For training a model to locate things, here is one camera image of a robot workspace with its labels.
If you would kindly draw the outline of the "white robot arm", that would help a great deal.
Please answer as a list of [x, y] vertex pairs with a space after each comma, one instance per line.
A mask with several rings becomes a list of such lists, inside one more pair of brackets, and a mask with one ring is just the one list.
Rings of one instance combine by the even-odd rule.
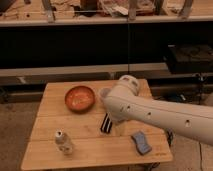
[[112, 121], [141, 121], [213, 146], [213, 107], [140, 97], [140, 88], [131, 75], [113, 85], [103, 99]]

